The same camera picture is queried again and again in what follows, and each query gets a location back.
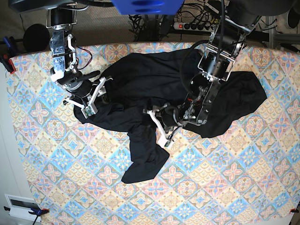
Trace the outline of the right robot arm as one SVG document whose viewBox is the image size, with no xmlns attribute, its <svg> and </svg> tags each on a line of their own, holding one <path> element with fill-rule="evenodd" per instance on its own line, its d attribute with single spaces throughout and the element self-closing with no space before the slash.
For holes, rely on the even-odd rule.
<svg viewBox="0 0 300 225">
<path fill-rule="evenodd" d="M 72 3 L 59 3 L 47 10 L 46 25 L 53 29 L 50 39 L 53 68 L 51 80 L 71 94 L 71 99 L 79 99 L 84 106 L 96 93 L 100 81 L 91 82 L 91 78 L 100 75 L 100 71 L 82 74 L 76 57 L 76 38 L 72 34 L 73 25 L 77 24 L 76 13 L 89 6 L 110 7 L 112 3 L 93 3 L 91 0 L 74 0 Z"/>
</svg>

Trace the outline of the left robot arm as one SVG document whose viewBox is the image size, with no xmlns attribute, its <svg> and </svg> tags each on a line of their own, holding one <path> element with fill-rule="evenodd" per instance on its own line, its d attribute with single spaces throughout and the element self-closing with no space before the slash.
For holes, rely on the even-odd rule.
<svg viewBox="0 0 300 225">
<path fill-rule="evenodd" d="M 180 80 L 187 91 L 181 106 L 166 104 L 150 113 L 152 119 L 165 131 L 190 123 L 204 125 L 212 103 L 231 74 L 234 61 L 245 46 L 246 36 L 257 25 L 259 15 L 249 11 L 247 1 L 231 1 L 228 6 L 221 3 L 221 18 L 211 33 L 205 51 L 197 65 L 199 73 L 193 78 L 185 77 L 180 66 Z"/>
</svg>

